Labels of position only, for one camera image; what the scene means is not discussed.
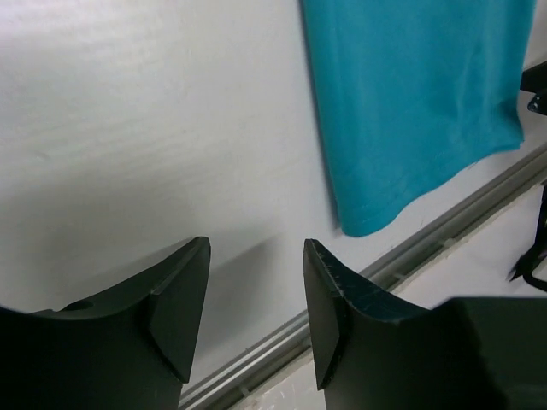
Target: teal cloth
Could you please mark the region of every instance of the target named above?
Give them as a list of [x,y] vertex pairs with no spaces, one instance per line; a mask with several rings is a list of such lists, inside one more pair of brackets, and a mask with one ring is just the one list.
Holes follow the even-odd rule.
[[302,0],[342,230],[377,231],[418,196],[517,149],[534,0]]

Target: black plastic part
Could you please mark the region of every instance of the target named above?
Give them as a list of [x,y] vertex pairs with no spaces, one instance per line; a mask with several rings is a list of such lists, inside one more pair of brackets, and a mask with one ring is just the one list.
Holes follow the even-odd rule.
[[456,298],[429,311],[315,240],[304,282],[328,410],[547,408],[547,300]]
[[521,90],[534,94],[547,89],[547,61],[522,73]]
[[544,187],[534,243],[516,262],[513,275],[509,278],[509,281],[523,277],[529,285],[547,292],[547,282],[533,276],[533,272],[544,261],[545,257],[547,257],[547,187]]
[[190,377],[209,240],[60,312],[0,309],[9,410],[172,410]]
[[522,74],[521,90],[535,94],[528,103],[529,111],[547,115],[547,62],[528,68]]

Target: metal track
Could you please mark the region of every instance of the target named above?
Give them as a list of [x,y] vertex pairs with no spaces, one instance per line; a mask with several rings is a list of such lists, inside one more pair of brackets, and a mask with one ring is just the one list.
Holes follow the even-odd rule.
[[[384,289],[393,288],[446,249],[447,243],[465,237],[499,209],[546,179],[547,144],[416,232],[361,274]],[[304,311],[217,373],[183,391],[179,408],[229,408],[309,347],[308,313]]]

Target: floor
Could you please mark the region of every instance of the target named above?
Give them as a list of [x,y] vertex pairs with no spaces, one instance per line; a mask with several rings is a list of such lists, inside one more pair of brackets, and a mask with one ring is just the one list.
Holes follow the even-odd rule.
[[[424,308],[458,295],[547,296],[522,279],[508,282],[514,263],[532,245],[542,187],[536,186],[447,249],[394,290]],[[536,276],[547,277],[547,266]],[[233,410],[326,410],[315,385],[311,354],[296,360]]]

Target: teal towel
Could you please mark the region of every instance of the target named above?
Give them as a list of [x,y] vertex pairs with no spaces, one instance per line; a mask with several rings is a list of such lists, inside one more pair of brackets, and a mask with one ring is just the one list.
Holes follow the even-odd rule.
[[523,139],[535,0],[302,0],[343,231],[363,236]]

